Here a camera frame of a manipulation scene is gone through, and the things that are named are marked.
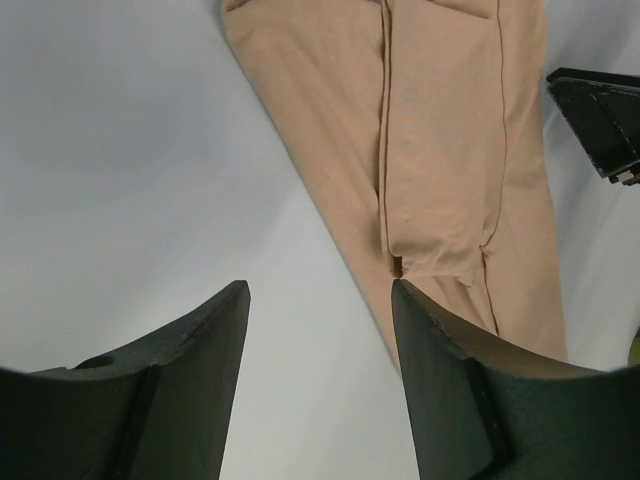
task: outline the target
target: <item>white surface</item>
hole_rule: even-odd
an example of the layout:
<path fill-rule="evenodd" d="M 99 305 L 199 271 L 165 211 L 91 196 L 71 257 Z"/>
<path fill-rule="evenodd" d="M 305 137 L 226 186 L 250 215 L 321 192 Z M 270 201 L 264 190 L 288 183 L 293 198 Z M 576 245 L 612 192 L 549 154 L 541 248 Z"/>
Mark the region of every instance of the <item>white surface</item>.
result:
<path fill-rule="evenodd" d="M 73 366 L 246 278 L 222 478 L 416 479 L 400 380 L 202 1 L 0 0 L 0 363 Z M 639 8 L 552 2 L 551 66 L 640 73 Z M 640 187 L 547 111 L 571 354 L 610 368 L 640 318 Z"/>

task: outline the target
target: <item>black object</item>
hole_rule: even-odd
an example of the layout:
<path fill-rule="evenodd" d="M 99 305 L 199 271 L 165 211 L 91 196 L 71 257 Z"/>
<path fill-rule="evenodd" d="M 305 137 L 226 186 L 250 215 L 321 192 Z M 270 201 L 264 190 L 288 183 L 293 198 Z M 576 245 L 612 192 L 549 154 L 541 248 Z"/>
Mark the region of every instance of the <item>black object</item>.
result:
<path fill-rule="evenodd" d="M 640 182 L 640 77 L 560 68 L 548 90 L 601 177 Z"/>
<path fill-rule="evenodd" d="M 640 367 L 536 355 L 406 281 L 392 297 L 420 478 L 640 479 Z"/>
<path fill-rule="evenodd" d="M 0 369 L 0 478 L 218 478 L 249 300 L 234 282 L 75 369 Z"/>

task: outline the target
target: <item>beige cloth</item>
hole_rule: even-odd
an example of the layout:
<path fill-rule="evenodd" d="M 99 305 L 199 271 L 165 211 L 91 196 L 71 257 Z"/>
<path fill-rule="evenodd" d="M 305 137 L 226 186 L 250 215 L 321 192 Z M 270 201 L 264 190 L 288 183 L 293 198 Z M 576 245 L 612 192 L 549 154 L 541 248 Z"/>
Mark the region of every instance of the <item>beige cloth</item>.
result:
<path fill-rule="evenodd" d="M 542 0 L 223 0 L 223 18 L 394 358 L 399 277 L 566 358 Z"/>

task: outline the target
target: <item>brown towel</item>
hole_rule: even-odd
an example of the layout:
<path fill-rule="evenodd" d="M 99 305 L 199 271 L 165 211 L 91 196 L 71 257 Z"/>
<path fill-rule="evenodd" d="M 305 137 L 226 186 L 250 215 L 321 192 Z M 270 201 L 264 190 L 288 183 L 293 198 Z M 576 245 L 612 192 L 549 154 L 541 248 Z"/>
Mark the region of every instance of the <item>brown towel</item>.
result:
<path fill-rule="evenodd" d="M 566 358 L 542 0 L 223 0 L 223 18 L 394 358 L 399 277 Z"/>

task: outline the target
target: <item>table surface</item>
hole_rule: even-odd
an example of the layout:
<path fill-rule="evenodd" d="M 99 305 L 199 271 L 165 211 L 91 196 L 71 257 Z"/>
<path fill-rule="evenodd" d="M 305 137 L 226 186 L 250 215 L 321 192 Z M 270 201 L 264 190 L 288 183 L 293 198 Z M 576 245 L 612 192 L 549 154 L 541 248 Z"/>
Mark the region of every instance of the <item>table surface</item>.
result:
<path fill-rule="evenodd" d="M 221 478 L 417 479 L 400 379 L 204 2 L 2 2 L 0 363 L 73 366 L 247 279 Z M 549 71 L 639 73 L 640 2 L 549 16 Z M 640 319 L 640 187 L 600 179 L 544 107 L 571 358 L 614 368 Z"/>

